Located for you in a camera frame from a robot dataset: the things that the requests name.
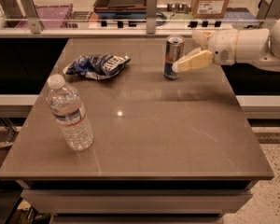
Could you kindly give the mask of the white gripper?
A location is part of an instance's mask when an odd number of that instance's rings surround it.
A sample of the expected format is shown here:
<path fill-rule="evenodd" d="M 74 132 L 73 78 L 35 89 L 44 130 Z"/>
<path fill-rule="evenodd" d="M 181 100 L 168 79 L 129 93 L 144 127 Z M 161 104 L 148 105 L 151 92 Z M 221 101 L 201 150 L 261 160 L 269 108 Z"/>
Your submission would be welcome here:
<path fill-rule="evenodd" d="M 178 59 L 172 65 L 173 71 L 176 73 L 187 72 L 205 68 L 211 63 L 217 65 L 235 64 L 238 35 L 239 31 L 235 29 L 218 32 L 194 30 L 192 38 L 203 49 L 196 48 Z"/>

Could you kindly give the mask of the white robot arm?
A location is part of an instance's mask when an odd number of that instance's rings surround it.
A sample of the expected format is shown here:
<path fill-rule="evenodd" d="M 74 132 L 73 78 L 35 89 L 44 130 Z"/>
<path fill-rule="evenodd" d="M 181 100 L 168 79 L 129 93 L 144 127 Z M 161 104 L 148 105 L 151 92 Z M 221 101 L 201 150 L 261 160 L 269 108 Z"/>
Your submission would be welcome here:
<path fill-rule="evenodd" d="M 174 72 L 200 69 L 211 63 L 247 63 L 260 70 L 280 72 L 280 19 L 270 28 L 197 30 L 192 38 L 200 46 L 174 62 Z"/>

